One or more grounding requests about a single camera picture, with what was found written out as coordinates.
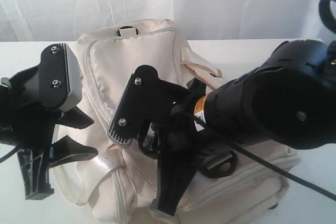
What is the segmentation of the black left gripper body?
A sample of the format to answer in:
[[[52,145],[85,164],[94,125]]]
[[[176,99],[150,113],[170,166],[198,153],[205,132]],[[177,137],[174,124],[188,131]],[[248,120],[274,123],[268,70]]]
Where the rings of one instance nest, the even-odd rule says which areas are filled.
[[[49,181],[49,153],[59,109],[47,109],[38,99],[38,66],[1,80],[1,144],[12,146],[1,162],[18,158],[27,200],[54,193]]]

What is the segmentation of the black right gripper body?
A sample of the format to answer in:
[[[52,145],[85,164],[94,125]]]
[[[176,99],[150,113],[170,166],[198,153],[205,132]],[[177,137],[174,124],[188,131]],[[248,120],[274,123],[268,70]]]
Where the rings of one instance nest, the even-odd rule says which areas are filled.
[[[174,215],[177,206],[197,171],[194,122],[188,117],[196,100],[205,94],[206,84],[193,78],[186,87],[174,84],[173,105],[168,124],[150,123],[138,135],[141,152],[157,160],[157,192],[151,210]]]

